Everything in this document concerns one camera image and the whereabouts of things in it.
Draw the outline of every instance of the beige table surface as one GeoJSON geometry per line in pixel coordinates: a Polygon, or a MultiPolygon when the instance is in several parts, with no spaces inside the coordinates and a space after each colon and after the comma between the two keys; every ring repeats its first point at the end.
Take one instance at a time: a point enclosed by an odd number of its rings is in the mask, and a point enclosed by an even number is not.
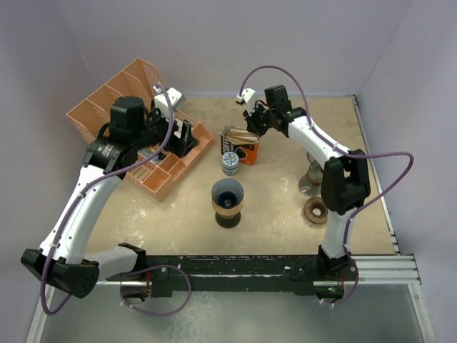
{"type": "MultiPolygon", "coordinates": [[[[294,106],[303,106],[293,99],[294,106]]],[[[349,98],[310,99],[316,123],[349,148],[364,147],[349,98]]],[[[308,170],[306,150],[270,129],[262,137],[256,164],[242,164],[233,178],[245,191],[240,224],[221,228],[211,207],[211,188],[221,170],[219,131],[224,124],[246,127],[243,108],[233,98],[190,98],[183,112],[201,121],[214,136],[214,145],[161,203],[129,181],[122,181],[96,223],[87,252],[128,242],[147,254],[315,254],[325,225],[303,215],[308,199],[298,189],[308,170]]],[[[371,173],[371,196],[378,190],[371,173]]],[[[351,240],[354,254],[393,254],[381,202],[356,217],[351,240]]]]}

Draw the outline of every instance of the metal frame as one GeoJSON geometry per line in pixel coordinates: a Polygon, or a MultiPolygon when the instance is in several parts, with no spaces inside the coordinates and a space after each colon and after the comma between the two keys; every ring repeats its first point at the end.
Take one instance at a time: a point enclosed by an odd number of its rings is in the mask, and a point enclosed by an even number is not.
{"type": "MultiPolygon", "coordinates": [[[[368,140],[366,138],[365,129],[361,121],[360,111],[358,110],[358,102],[355,95],[349,96],[353,101],[354,111],[356,113],[359,126],[361,128],[361,133],[363,141],[366,145],[368,153],[371,153],[368,140]]],[[[378,173],[376,171],[375,164],[370,161],[371,168],[373,170],[373,175],[376,180],[376,186],[378,190],[382,192],[381,184],[378,178],[378,173]]],[[[357,261],[359,268],[359,284],[405,284],[408,285],[409,294],[411,296],[411,301],[413,304],[416,317],[418,319],[419,327],[423,336],[423,340],[426,343],[436,342],[435,334],[433,332],[433,327],[431,321],[428,318],[428,312],[426,309],[426,303],[421,289],[421,279],[419,277],[418,268],[416,260],[413,255],[411,256],[401,256],[400,249],[395,237],[395,232],[392,227],[391,219],[387,210],[386,202],[384,198],[381,198],[384,213],[386,215],[386,221],[388,224],[388,229],[391,233],[392,244],[395,251],[395,255],[383,255],[383,256],[373,256],[373,255],[361,255],[354,256],[354,259],[357,261]]],[[[115,286],[119,287],[121,284],[120,281],[104,281],[97,282],[97,285],[100,286],[115,286]]],[[[124,286],[144,286],[145,282],[138,281],[122,281],[124,286]]],[[[333,286],[335,282],[314,282],[315,287],[319,286],[333,286]]],[[[346,284],[353,284],[351,281],[346,281],[346,284]]],[[[46,298],[48,301],[51,301],[54,296],[54,288],[48,287],[46,290],[46,298]]],[[[34,318],[31,323],[29,330],[29,335],[27,337],[26,343],[39,343],[41,340],[41,335],[46,324],[47,316],[44,314],[40,301],[36,306],[34,318]]]]}

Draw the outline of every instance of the white wall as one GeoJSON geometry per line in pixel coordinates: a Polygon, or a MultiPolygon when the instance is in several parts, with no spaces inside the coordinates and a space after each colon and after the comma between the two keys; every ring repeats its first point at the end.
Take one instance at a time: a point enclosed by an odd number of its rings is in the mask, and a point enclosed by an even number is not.
{"type": "MultiPolygon", "coordinates": [[[[228,95],[262,64],[312,94],[359,93],[411,0],[56,2],[99,84],[142,57],[187,94],[228,95]]],[[[286,81],[270,71],[250,85],[286,81]]]]}
{"type": "MultiPolygon", "coordinates": [[[[440,342],[457,340],[457,2],[414,0],[361,93],[373,151],[405,149],[411,174],[387,196],[402,253],[418,260],[440,342]]],[[[376,162],[386,186],[403,159],[376,162]]]]}
{"type": "Polygon", "coordinates": [[[65,117],[93,91],[52,0],[0,1],[0,332],[24,342],[39,283],[20,264],[74,186],[85,144],[65,117]]]}

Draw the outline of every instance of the orange and black box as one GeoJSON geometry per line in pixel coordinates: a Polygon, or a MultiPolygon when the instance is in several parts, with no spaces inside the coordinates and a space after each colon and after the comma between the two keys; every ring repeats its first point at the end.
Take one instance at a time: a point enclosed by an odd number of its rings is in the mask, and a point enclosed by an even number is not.
{"type": "Polygon", "coordinates": [[[244,164],[254,164],[260,137],[247,132],[245,129],[226,125],[221,131],[221,154],[233,151],[244,164]]]}

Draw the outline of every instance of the peach plastic organizer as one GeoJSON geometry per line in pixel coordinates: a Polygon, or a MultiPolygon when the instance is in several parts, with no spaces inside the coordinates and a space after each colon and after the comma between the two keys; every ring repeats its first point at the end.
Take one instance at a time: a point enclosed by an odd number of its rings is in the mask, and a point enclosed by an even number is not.
{"type": "MultiPolygon", "coordinates": [[[[142,59],[136,59],[66,115],[84,140],[91,143],[95,140],[100,127],[109,121],[111,105],[117,98],[133,95],[142,98],[145,105],[150,106],[155,95],[152,86],[156,82],[163,83],[156,67],[142,59]]],[[[165,199],[213,144],[212,135],[202,123],[181,111],[176,112],[176,118],[191,122],[192,134],[198,139],[199,145],[181,159],[175,154],[163,151],[166,157],[160,164],[148,162],[126,175],[127,179],[145,189],[159,202],[165,199]]]]}

